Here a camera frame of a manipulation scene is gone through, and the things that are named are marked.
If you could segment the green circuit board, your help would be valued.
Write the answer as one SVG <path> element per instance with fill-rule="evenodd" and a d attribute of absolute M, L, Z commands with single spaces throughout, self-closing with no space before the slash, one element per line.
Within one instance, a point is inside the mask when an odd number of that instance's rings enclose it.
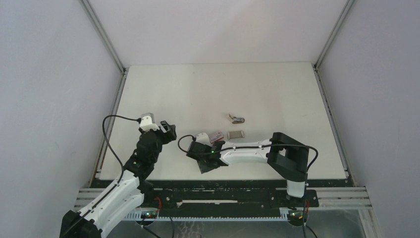
<path fill-rule="evenodd" d="M 145 219 L 155 219 L 158 216 L 158 214 L 156 212 L 145 212 L 141 214 L 141 219 L 145 220 Z"/>
<path fill-rule="evenodd" d="M 308 213 L 302 211 L 290 211 L 287 217 L 290 221 L 298 221 L 302 219 L 306 220 L 308 218 Z"/>

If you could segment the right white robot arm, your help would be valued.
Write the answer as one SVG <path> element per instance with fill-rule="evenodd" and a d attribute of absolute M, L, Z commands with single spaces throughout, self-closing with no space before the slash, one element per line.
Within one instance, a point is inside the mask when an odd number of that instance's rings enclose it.
<path fill-rule="evenodd" d="M 186 156 L 197 161 L 201 173 L 223 166 L 241 163 L 267 164 L 286 179 L 286 199 L 292 206 L 300 206 L 306 200 L 306 182 L 311 146 L 275 132 L 272 137 L 257 142 L 235 143 L 210 140 L 205 133 L 192 137 Z"/>

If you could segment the red white staple box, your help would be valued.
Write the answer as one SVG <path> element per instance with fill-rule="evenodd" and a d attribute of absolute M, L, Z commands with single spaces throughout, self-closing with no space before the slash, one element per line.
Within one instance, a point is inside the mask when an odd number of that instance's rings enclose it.
<path fill-rule="evenodd" d="M 220 141 L 224 138 L 224 135 L 221 131 L 217 131 L 209 135 L 210 143 L 213 144 L 214 142 Z"/>

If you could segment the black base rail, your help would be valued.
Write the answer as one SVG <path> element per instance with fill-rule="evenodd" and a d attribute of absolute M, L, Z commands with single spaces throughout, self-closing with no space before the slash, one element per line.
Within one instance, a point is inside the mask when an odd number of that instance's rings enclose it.
<path fill-rule="evenodd" d="M 289 196 L 280 180 L 152 180 L 161 210 L 169 215 L 274 215 L 281 209 L 320 206 L 318 194 L 307 189 L 303 198 Z"/>

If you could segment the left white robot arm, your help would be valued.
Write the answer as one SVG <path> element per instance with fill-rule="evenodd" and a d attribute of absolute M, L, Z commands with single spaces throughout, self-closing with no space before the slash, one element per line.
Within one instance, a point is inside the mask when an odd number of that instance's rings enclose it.
<path fill-rule="evenodd" d="M 146 179 L 154 170 L 162 147 L 177 139 L 176 126 L 140 120 L 136 149 L 116 178 L 102 193 L 79 211 L 62 218 L 61 238 L 105 238 L 126 215 L 139 206 L 153 204 L 156 195 Z"/>

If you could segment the aluminium frame post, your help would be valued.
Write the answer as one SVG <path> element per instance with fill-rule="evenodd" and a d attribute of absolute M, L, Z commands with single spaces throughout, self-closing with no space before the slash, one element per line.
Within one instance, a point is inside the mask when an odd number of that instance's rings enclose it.
<path fill-rule="evenodd" d="M 118 77 L 118 80 L 117 80 L 117 87 L 116 87 L 115 95 L 113 97 L 112 105 L 111 105 L 110 112 L 109 112 L 109 114 L 114 114 L 118 110 L 118 106 L 119 106 L 119 102 L 120 102 L 120 99 L 121 99 L 123 87 L 124 87 L 124 84 L 125 84 L 126 67 L 124 67 L 120 57 L 118 56 L 117 51 L 115 50 L 115 47 L 113 46 L 113 44 L 111 42 L 111 39 L 108 36 L 105 28 L 103 27 L 103 25 L 100 21 L 100 18 L 96 14 L 90 0 L 78 0 L 78 1 L 81 4 L 82 9 L 84 10 L 86 16 L 88 17 L 89 21 L 91 22 L 91 24 L 94 28 L 94 30 L 96 31 L 97 35 L 99 36 L 99 39 L 101 40 L 104 48 L 106 49 L 108 55 L 112 59 L 113 63 L 115 64 L 115 66 L 116 66 L 116 68 L 118 69 L 118 72 L 119 72 L 119 77 Z M 110 119 L 108 121 L 108 124 L 105 126 L 106 135 L 111 134 L 112 126 L 113 126 L 113 119 Z M 98 159 L 97 159 L 96 165 L 94 167 L 95 170 L 93 171 L 92 180 L 99 178 L 100 173 L 102 171 L 102 166 L 103 166 L 103 162 L 104 162 L 104 159 L 105 159 L 105 155 L 106 155 L 106 142 L 105 142 L 105 139 L 102 139 L 102 144 L 100 146 Z"/>
<path fill-rule="evenodd" d="M 329 33 L 329 36 L 327 37 L 327 40 L 325 44 L 323 45 L 321 52 L 319 56 L 317 57 L 316 62 L 313 64 L 313 71 L 316 77 L 316 81 L 320 90 L 320 94 L 322 97 L 322 101 L 327 113 L 327 117 L 332 129 L 332 133 L 334 136 L 335 143 L 337 145 L 339 157 L 341 159 L 341 163 L 343 165 L 344 173 L 346 175 L 346 178 L 352 179 L 352 173 L 351 173 L 351 164 L 349 164 L 347 160 L 347 153 L 345 146 L 343 144 L 342 138 L 340 136 L 339 128 L 336 122 L 336 118 L 334 117 L 334 111 L 333 107 L 331 105 L 331 100 L 329 98 L 328 92 L 325 87 L 325 80 L 322 78 L 321 75 L 321 67 L 323 63 L 325 62 L 325 59 L 332 48 L 336 38 L 338 37 L 341 28 L 344 26 L 345 21 L 349 17 L 352 9 L 354 8 L 355 4 L 357 3 L 356 0 L 348 0 L 345 2 L 344 7 L 342 8 L 338 19 L 336 20 L 331 32 Z"/>

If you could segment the left green circuit board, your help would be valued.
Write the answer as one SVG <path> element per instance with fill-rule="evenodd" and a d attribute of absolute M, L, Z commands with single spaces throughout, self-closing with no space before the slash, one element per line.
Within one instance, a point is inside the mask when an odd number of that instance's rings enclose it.
<path fill-rule="evenodd" d="M 141 214 L 141 219 L 145 220 L 145 219 L 155 219 L 158 216 L 158 214 L 156 212 L 145 212 Z"/>

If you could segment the left aluminium frame post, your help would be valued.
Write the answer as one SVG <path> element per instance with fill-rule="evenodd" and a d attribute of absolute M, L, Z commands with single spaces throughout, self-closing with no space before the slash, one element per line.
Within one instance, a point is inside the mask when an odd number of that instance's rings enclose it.
<path fill-rule="evenodd" d="M 116 87 L 115 95 L 113 97 L 112 105 L 111 105 L 110 112 L 109 112 L 109 114 L 114 114 L 118 110 L 118 106 L 119 106 L 119 102 L 120 102 L 120 99 L 121 99 L 123 87 L 124 87 L 124 84 L 125 84 L 126 67 L 124 67 L 120 57 L 118 56 L 117 51 L 115 50 L 115 47 L 113 46 L 113 44 L 111 42 L 111 39 L 108 36 L 105 28 L 103 27 L 103 25 L 100 21 L 100 18 L 96 14 L 90 0 L 78 0 L 78 1 L 81 4 L 82 9 L 84 10 L 86 16 L 88 17 L 89 21 L 91 22 L 91 24 L 94 28 L 94 30 L 96 31 L 97 35 L 99 36 L 99 39 L 101 40 L 104 48 L 106 49 L 108 55 L 112 59 L 113 63 L 115 64 L 115 66 L 116 66 L 116 68 L 118 69 L 118 72 L 119 72 L 119 77 L 118 77 L 118 80 L 117 80 L 117 87 Z M 105 126 L 106 135 L 111 134 L 112 126 L 113 126 L 113 119 L 110 119 L 108 121 L 108 124 Z M 105 159 L 105 155 L 106 155 L 106 142 L 105 142 L 105 139 L 102 139 L 102 144 L 100 146 L 98 159 L 97 159 L 96 165 L 94 167 L 95 170 L 93 171 L 92 180 L 99 178 L 100 173 L 102 171 L 102 166 L 103 166 L 103 162 L 104 162 L 104 159 Z"/>

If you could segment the right aluminium frame post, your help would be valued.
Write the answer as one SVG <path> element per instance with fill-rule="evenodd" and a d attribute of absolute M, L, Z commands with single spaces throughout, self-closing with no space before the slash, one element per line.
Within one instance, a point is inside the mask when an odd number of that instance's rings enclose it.
<path fill-rule="evenodd" d="M 334 117 L 334 111 L 333 107 L 331 105 L 331 100 L 329 98 L 328 92 L 325 87 L 325 80 L 322 78 L 321 75 L 321 67 L 323 63 L 325 62 L 325 59 L 332 48 L 336 38 L 338 37 L 341 28 L 344 26 L 345 21 L 349 17 L 352 9 L 354 8 L 355 4 L 357 3 L 356 0 L 348 0 L 345 2 L 344 7 L 342 8 L 338 19 L 336 20 L 331 32 L 329 33 L 329 36 L 327 37 L 327 40 L 325 44 L 323 45 L 321 52 L 319 56 L 317 57 L 316 62 L 313 64 L 313 71 L 316 77 L 316 81 L 320 90 L 320 94 L 322 97 L 322 101 L 327 113 L 327 117 L 332 129 L 332 133 L 334 136 L 335 143 L 337 145 L 339 157 L 341 159 L 341 163 L 343 165 L 344 173 L 346 175 L 346 178 L 352 179 L 352 173 L 351 173 L 351 164 L 349 164 L 347 160 L 347 153 L 345 146 L 343 144 L 342 138 L 340 136 L 339 128 L 336 122 L 336 118 Z"/>

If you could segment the right green circuit board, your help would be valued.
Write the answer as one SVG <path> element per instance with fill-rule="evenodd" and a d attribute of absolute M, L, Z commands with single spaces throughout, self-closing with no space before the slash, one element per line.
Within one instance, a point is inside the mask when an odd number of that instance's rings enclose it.
<path fill-rule="evenodd" d="M 308 213 L 302 211 L 290 211 L 287 217 L 290 221 L 298 221 L 302 219 L 306 220 L 308 218 Z"/>

